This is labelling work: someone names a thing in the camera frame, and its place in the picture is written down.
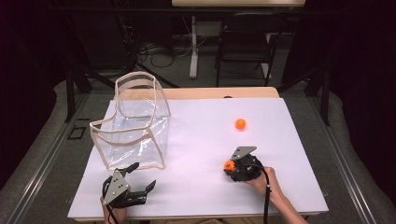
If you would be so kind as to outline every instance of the black chair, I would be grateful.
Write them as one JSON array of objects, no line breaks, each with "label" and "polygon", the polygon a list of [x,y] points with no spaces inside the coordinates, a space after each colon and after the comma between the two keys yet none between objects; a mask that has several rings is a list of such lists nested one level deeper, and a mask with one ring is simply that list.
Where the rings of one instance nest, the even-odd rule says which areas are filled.
[{"label": "black chair", "polygon": [[285,27],[286,20],[274,13],[238,12],[225,18],[219,32],[216,86],[219,86],[220,62],[256,63],[256,69],[261,63],[267,63],[267,74],[262,72],[264,85],[267,86],[277,40]]}]

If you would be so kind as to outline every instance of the orange ball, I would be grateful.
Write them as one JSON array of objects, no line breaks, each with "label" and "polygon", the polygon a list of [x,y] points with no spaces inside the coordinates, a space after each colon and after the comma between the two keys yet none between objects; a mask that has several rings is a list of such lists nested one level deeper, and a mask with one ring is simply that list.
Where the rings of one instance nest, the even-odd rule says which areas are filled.
[{"label": "orange ball", "polygon": [[226,161],[224,163],[224,170],[235,171],[235,162]]},{"label": "orange ball", "polygon": [[238,119],[235,122],[235,127],[237,129],[244,129],[247,126],[247,122],[244,119]]}]

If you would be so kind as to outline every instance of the black wall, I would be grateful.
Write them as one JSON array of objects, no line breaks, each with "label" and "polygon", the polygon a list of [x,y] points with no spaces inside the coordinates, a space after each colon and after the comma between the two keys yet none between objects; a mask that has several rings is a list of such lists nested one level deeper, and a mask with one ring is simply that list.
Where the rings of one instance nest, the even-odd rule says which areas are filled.
[{"label": "black wall", "polygon": [[307,0],[306,9],[347,9],[341,20],[304,19],[299,24],[283,81],[320,65],[337,35],[331,91],[343,101],[350,140],[376,184],[396,204],[396,10],[391,0]]},{"label": "black wall", "polygon": [[0,31],[2,188],[50,116],[53,86],[64,78],[46,25],[29,2],[2,1]]}]

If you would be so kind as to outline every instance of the white tabletop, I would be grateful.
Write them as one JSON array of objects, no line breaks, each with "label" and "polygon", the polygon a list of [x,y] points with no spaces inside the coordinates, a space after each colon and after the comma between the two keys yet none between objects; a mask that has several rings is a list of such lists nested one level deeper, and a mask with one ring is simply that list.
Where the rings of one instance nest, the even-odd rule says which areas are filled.
[{"label": "white tabletop", "polygon": [[172,0],[174,7],[303,7],[305,0]]},{"label": "white tabletop", "polygon": [[[106,115],[112,114],[114,102]],[[251,154],[276,169],[279,183],[297,211],[328,211],[318,182],[281,98],[170,100],[172,118],[164,169],[136,170],[125,179],[133,191],[154,179],[147,203],[128,208],[136,219],[232,217],[262,214],[264,198],[249,185],[233,182],[223,164],[240,146],[255,146]],[[234,122],[247,121],[244,131]],[[103,182],[112,175],[92,149],[85,174],[68,216],[103,219],[99,203]],[[276,214],[270,206],[269,214]]]}]

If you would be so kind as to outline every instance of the clear plastic bag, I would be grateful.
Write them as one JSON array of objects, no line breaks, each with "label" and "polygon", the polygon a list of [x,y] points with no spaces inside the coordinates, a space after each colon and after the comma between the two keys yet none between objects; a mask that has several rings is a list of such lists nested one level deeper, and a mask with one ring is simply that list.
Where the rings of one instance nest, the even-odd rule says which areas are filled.
[{"label": "clear plastic bag", "polygon": [[158,80],[133,72],[116,81],[116,108],[90,123],[91,137],[108,170],[139,162],[138,169],[164,168],[170,109]]}]

